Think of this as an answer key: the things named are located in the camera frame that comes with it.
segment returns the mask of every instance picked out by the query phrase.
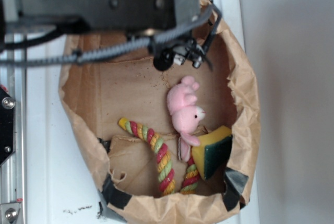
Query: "gray cable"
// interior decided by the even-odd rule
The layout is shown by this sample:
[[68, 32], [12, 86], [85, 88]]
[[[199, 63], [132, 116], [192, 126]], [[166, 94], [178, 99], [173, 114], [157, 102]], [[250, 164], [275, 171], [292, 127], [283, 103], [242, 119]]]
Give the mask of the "gray cable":
[[70, 55], [44, 58], [41, 60], [27, 60], [27, 61], [1, 60], [0, 66], [38, 67], [38, 66], [49, 66], [58, 64], [84, 64], [94, 61], [111, 60], [125, 53], [134, 51], [136, 49], [147, 48], [151, 44], [151, 42], [157, 44], [164, 44], [173, 39], [176, 39], [177, 37], [189, 32], [190, 30], [206, 23], [213, 9], [214, 7], [210, 5], [195, 21], [182, 24], [174, 29], [167, 30], [165, 32], [157, 34], [152, 38], [143, 37], [104, 49], [93, 50], [83, 53], [77, 52]]

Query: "bolt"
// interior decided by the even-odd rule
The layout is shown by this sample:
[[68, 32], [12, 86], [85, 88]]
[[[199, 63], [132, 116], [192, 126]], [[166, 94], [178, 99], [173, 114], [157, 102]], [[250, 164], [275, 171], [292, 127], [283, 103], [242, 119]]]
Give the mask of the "bolt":
[[156, 8], [162, 10], [165, 7], [165, 0], [156, 0]]
[[12, 109], [15, 106], [15, 101], [11, 97], [6, 97], [2, 100], [2, 106], [4, 109]]
[[15, 209], [10, 208], [5, 212], [5, 217], [9, 223], [13, 223], [17, 219], [17, 212]]
[[118, 0], [109, 0], [109, 6], [111, 7], [111, 9], [116, 9], [118, 8]]
[[5, 147], [5, 152], [10, 153], [11, 152], [11, 147]]

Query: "black tape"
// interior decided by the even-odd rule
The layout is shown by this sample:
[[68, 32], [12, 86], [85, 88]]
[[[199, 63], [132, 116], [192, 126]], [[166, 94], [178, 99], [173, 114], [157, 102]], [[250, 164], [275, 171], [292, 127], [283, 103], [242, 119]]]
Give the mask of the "black tape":
[[223, 201], [228, 211], [234, 209], [240, 202], [241, 194], [245, 189], [248, 179], [248, 176], [231, 168], [226, 168], [226, 193], [223, 196]]
[[110, 203], [120, 209], [124, 209], [132, 197], [132, 195], [115, 188], [110, 174], [107, 175], [104, 181], [102, 195], [107, 203]]
[[246, 206], [246, 204], [240, 202], [240, 209], [243, 209]]
[[114, 210], [108, 208], [107, 202], [103, 198], [103, 195], [101, 194], [100, 191], [99, 191], [99, 196], [101, 198], [101, 201], [99, 202], [100, 212], [98, 213], [98, 218], [100, 218], [100, 216], [104, 216], [106, 218], [110, 218], [110, 219], [113, 219], [113, 220], [118, 220], [120, 222], [127, 223], [127, 221], [124, 219], [123, 216], [119, 215]]
[[106, 153], [109, 154], [111, 141], [110, 140], [103, 140], [101, 138], [98, 138], [98, 140], [103, 145]]

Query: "white surface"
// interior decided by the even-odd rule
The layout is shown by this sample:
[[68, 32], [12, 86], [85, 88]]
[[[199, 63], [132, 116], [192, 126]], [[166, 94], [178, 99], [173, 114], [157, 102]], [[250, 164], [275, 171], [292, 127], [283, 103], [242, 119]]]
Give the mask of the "white surface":
[[[243, 45], [239, 0], [219, 0], [223, 15]], [[64, 38], [29, 51], [30, 57], [60, 55]], [[60, 104], [60, 67], [28, 70], [27, 174], [28, 224], [118, 223], [97, 219], [100, 201]], [[237, 216], [223, 223], [259, 223], [256, 181], [252, 201]]]
[[261, 223], [334, 220], [334, 0], [241, 0], [259, 82]]

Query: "rope toy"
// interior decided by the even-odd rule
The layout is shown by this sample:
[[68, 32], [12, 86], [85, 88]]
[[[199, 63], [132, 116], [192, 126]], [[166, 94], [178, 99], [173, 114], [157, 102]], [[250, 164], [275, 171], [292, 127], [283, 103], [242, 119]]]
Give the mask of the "rope toy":
[[[129, 121], [127, 118], [121, 118], [118, 125], [123, 130], [146, 141], [150, 145], [157, 158], [158, 181], [160, 183], [159, 191], [163, 196], [175, 193], [175, 171], [173, 169], [171, 154], [163, 138], [153, 129]], [[198, 185], [198, 180], [200, 179], [199, 172], [192, 157], [189, 159], [188, 165], [189, 167], [186, 170], [185, 180], [182, 183], [180, 191], [182, 194], [194, 193]]]

